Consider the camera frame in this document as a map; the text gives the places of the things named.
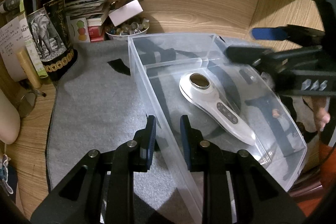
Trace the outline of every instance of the metal screw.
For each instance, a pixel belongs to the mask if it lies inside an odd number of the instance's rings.
[[[261,59],[258,58],[256,61],[254,61],[254,62],[252,63],[252,66],[253,66],[253,67],[258,66],[260,63],[261,63]]]
[[[127,142],[127,146],[128,147],[134,147],[136,146],[138,143],[135,140],[130,140]]]
[[[270,53],[272,53],[272,52],[273,52],[273,51],[272,51],[271,49],[268,48],[268,49],[266,49],[265,51],[263,51],[262,53],[266,55],[266,54],[270,54]]]
[[[95,150],[95,149],[90,150],[88,155],[89,155],[90,158],[94,158],[95,156],[98,155],[98,150]]]
[[[283,72],[286,69],[285,66],[281,66],[280,68],[277,69],[277,73]]]
[[[202,146],[202,147],[209,147],[210,143],[206,140],[202,140],[202,141],[199,142],[199,145]]]
[[[239,150],[238,151],[238,154],[241,156],[241,157],[248,157],[249,156],[249,152],[247,152],[246,150],[242,149],[242,150]]]

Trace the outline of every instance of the orange object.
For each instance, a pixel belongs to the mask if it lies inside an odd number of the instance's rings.
[[[324,191],[320,193],[320,196],[314,196],[306,200],[298,200],[297,204],[306,216],[310,215],[320,203],[323,195],[328,192],[329,188],[336,180],[336,150],[334,150],[328,157],[332,147],[322,143],[319,143],[319,157],[320,163],[320,181]]]
[[[328,156],[332,147],[320,142],[319,156],[320,162],[323,162]],[[336,150],[334,150],[329,158],[322,164],[321,169],[321,184],[324,189],[328,190],[336,179]]]

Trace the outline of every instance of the person's hand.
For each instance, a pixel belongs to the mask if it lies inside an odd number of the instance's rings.
[[[312,97],[314,123],[316,130],[320,133],[323,131],[325,125],[330,121],[330,114],[326,111],[327,104],[326,97]]]

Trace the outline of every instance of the white cylinder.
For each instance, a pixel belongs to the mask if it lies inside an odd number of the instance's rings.
[[[0,89],[0,140],[13,143],[20,131],[20,116]]]

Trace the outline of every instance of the transparent plastic bin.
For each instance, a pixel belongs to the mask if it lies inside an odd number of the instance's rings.
[[[286,191],[297,178],[307,151],[289,113],[258,73],[250,66],[230,63],[225,56],[229,44],[244,42],[234,38],[224,41],[206,33],[148,34],[128,40],[131,76],[147,115],[157,119],[157,143],[196,223],[202,219],[203,173],[187,170],[180,135],[182,115],[187,114],[191,126],[221,149],[248,150]],[[221,100],[254,130],[254,146],[230,135],[183,97],[179,80],[191,72],[210,79]],[[278,118],[272,116],[273,109],[278,110]]]

